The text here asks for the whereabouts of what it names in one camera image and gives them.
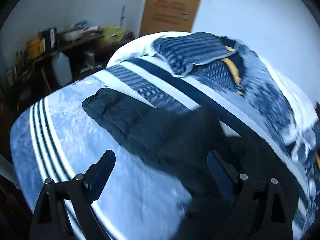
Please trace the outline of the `dark cluttered side table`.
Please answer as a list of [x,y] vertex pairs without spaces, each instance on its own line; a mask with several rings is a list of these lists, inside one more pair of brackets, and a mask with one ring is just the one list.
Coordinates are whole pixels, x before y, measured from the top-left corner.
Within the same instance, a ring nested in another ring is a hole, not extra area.
[[28,60],[13,73],[13,85],[4,94],[11,111],[21,113],[52,92],[106,67],[116,50],[134,40],[134,34],[91,32],[73,42],[59,41],[54,51]]

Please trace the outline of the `yellow green bag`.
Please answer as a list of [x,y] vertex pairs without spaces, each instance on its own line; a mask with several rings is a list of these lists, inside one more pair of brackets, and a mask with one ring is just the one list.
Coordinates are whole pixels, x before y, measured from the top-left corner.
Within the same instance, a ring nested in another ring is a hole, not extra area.
[[106,44],[116,44],[124,37],[125,29],[114,24],[102,28],[103,42]]

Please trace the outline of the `blue white striped blanket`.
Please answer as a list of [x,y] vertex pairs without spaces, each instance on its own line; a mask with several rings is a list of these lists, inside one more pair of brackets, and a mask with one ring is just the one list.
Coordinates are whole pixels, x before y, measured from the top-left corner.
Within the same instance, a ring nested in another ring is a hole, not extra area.
[[167,31],[42,98],[10,132],[31,239],[302,239],[319,117],[239,40]]

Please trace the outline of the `black puffer jacket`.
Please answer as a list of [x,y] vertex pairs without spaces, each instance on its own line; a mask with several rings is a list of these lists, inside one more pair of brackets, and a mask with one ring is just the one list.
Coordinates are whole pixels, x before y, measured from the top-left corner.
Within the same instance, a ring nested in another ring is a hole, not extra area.
[[295,176],[258,135],[226,136],[210,108],[177,113],[109,88],[86,98],[82,107],[119,145],[145,165],[176,177],[190,193],[174,239],[214,239],[231,211],[208,168],[210,151],[253,180],[275,178],[292,225],[299,195]]

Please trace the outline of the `blue striped pillow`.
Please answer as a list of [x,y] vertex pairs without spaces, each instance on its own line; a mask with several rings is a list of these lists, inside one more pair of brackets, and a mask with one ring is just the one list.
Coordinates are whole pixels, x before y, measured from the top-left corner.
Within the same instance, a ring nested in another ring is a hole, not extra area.
[[174,77],[185,77],[193,66],[203,66],[233,55],[239,48],[239,42],[197,32],[186,36],[161,37],[154,40],[151,47],[167,63]]

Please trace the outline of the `white plastic jug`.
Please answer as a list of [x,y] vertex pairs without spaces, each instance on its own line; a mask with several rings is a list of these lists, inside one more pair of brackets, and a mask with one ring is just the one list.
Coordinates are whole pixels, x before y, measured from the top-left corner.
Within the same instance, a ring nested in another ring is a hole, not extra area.
[[69,63],[69,57],[63,52],[59,52],[52,58],[52,68],[57,83],[63,87],[72,81],[72,72]]

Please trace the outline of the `blue tree print duvet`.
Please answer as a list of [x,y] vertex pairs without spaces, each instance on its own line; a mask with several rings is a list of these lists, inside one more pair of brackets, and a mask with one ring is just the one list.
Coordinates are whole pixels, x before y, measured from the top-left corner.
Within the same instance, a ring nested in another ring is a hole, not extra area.
[[293,161],[313,165],[318,158],[319,118],[311,100],[248,46],[229,37],[220,39],[230,52],[222,62],[232,88],[266,119]]

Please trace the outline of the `brown wooden door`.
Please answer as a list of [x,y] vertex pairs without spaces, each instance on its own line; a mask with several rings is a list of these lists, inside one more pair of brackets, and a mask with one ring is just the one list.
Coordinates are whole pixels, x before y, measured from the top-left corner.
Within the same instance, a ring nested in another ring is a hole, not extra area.
[[146,0],[139,36],[163,31],[190,32],[200,0]]

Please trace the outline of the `yellow container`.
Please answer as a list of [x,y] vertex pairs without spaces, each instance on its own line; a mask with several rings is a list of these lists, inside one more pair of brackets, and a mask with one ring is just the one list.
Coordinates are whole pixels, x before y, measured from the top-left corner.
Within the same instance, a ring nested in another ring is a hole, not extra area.
[[35,59],[40,56],[43,52],[43,44],[40,38],[35,38],[26,43],[27,45],[27,55],[30,59]]

